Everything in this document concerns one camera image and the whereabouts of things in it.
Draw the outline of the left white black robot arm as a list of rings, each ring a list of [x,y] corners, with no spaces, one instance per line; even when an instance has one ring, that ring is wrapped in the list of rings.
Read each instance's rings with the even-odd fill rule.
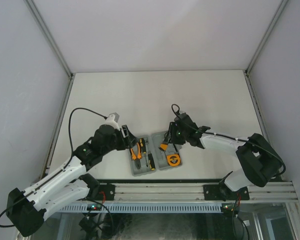
[[[101,125],[59,168],[24,190],[13,189],[8,194],[6,216],[23,237],[28,237],[68,204],[96,199],[100,188],[89,170],[108,153],[131,149],[138,141],[126,125],[120,129]]]

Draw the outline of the black yellow screwdriver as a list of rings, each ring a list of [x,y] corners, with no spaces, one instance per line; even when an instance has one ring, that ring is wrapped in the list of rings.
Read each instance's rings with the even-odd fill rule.
[[[147,154],[147,157],[148,157],[148,167],[151,171],[154,171],[156,169],[156,166],[155,166],[155,161],[154,161],[154,158],[153,158],[153,154],[151,152],[149,152]]]
[[[147,141],[144,138],[140,139],[141,150],[143,154],[147,153]]]

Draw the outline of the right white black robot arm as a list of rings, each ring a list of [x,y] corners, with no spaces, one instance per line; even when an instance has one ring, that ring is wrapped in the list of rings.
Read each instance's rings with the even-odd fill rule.
[[[262,188],[286,170],[283,160],[261,134],[254,133],[241,139],[210,132],[208,126],[197,126],[186,112],[175,112],[164,143],[189,143],[193,147],[217,150],[237,158],[240,169],[229,172],[218,183],[223,200],[232,199],[249,185]]]

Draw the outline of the grey plastic tool case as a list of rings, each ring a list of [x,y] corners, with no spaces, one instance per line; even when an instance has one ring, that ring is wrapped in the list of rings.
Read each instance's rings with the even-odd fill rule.
[[[159,149],[160,144],[163,143],[163,141],[165,139],[166,133],[167,133],[166,131],[162,131],[162,132],[153,133],[151,135],[140,135],[137,137],[138,141],[142,138],[144,138],[146,140],[147,153],[142,154],[142,159],[140,160],[141,169],[137,170],[137,168],[135,167],[135,163],[132,160],[130,150],[128,150],[128,153],[130,156],[130,170],[131,170],[131,174],[134,177],[152,174],[155,171],[172,170],[175,168],[179,168],[183,165],[183,161],[182,161],[182,158],[180,155],[180,150],[182,149],[181,145],[169,143],[166,151],[161,151]],[[135,153],[137,153],[137,151],[138,151],[137,145],[135,145],[133,147],[133,150]],[[152,153],[152,155],[153,155],[155,170],[150,170],[150,168],[149,168],[148,157],[147,157],[148,153]],[[172,155],[172,154],[179,154],[180,159],[181,159],[180,165],[172,167],[168,164],[167,155]]]

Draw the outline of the orange black pliers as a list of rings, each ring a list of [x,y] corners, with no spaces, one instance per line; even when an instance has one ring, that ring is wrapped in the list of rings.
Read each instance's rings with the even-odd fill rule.
[[[136,167],[137,170],[140,170],[141,169],[141,159],[143,157],[143,147],[145,146],[143,144],[143,139],[140,138],[138,143],[136,144],[137,146],[137,153],[135,153],[134,149],[133,148],[130,148],[129,151],[130,151],[130,155],[131,155],[131,159],[134,161],[134,165]]]

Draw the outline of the orange tape measure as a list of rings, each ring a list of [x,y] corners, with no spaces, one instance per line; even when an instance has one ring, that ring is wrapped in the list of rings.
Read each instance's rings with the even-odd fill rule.
[[[166,156],[166,160],[169,166],[177,167],[181,164],[181,158],[179,154],[170,154]]]

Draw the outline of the orange hex key set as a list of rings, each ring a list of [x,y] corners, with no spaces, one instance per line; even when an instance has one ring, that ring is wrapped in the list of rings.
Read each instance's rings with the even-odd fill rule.
[[[168,148],[168,144],[166,142],[162,142],[159,146],[159,149],[163,152],[165,152]]]

